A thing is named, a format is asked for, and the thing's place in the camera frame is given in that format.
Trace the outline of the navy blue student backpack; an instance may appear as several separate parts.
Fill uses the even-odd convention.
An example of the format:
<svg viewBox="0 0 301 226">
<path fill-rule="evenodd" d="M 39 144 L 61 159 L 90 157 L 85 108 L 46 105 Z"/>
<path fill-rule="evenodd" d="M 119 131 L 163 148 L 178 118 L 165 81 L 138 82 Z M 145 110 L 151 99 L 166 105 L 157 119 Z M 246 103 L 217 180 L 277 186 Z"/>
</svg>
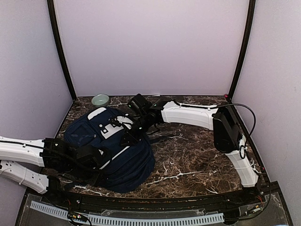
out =
<svg viewBox="0 0 301 226">
<path fill-rule="evenodd" d="M 74 120 L 64 133 L 64 140 L 75 146 L 91 145 L 101 155 L 101 174 L 95 185 L 117 193 L 135 190 L 151 175 L 155 157 L 151 147 L 156 140 L 143 134 L 134 146 L 120 146 L 125 129 L 134 119 L 111 107 L 99 107 Z"/>
</svg>

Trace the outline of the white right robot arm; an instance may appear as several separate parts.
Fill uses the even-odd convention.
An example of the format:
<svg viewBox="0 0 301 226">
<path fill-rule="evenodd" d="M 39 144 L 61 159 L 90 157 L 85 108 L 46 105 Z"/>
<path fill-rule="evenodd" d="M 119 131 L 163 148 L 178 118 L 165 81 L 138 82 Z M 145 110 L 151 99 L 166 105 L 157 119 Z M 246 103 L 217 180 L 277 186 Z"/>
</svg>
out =
<svg viewBox="0 0 301 226">
<path fill-rule="evenodd" d="M 127 105 L 139 114 L 139 118 L 130 128 L 125 129 L 120 140 L 121 146 L 137 144 L 151 126 L 161 123 L 180 123 L 209 129 L 214 133 L 215 148 L 228 156 L 242 186 L 247 188 L 240 193 L 242 203 L 250 204 L 258 197 L 255 186 L 259 181 L 259 172 L 247 154 L 247 142 L 250 137 L 240 131 L 232 104 L 188 105 L 163 99 L 151 103 L 143 96 L 136 95 Z"/>
</svg>

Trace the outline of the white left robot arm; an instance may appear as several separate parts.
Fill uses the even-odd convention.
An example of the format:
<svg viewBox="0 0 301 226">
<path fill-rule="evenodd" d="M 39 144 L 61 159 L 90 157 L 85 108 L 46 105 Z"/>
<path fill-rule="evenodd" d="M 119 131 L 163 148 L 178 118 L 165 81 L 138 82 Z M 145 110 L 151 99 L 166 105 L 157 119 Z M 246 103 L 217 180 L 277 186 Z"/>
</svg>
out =
<svg viewBox="0 0 301 226">
<path fill-rule="evenodd" d="M 34 172 L 21 164 L 53 169 L 89 182 L 101 175 L 102 157 L 101 151 L 91 145 L 77 147 L 58 138 L 0 138 L 0 174 L 39 194 L 48 194 L 56 205 L 66 202 L 66 194 L 60 190 L 60 180 Z"/>
</svg>

